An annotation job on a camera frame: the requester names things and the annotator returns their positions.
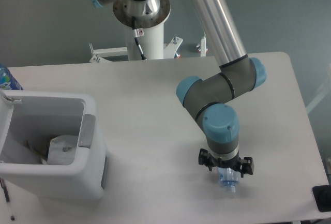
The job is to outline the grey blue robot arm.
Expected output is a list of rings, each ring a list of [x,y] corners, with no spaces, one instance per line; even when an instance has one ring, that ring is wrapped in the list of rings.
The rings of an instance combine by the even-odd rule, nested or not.
[[[127,56],[131,61],[164,59],[163,25],[170,15],[169,0],[91,0],[95,7],[113,5],[124,26]],[[202,80],[183,79],[176,95],[204,132],[208,149],[201,149],[200,165],[230,168],[241,175],[254,170],[251,157],[239,156],[239,122],[227,105],[266,80],[264,65],[245,51],[225,0],[192,0],[220,71]]]

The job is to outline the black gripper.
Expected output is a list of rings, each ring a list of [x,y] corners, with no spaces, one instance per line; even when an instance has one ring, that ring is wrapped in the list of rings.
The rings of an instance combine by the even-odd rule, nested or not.
[[[221,158],[212,157],[208,150],[201,148],[198,154],[198,164],[206,166],[209,171],[213,167],[230,168],[240,173],[241,178],[245,175],[253,175],[254,162],[252,157],[240,158],[237,154],[230,160],[222,160]]]

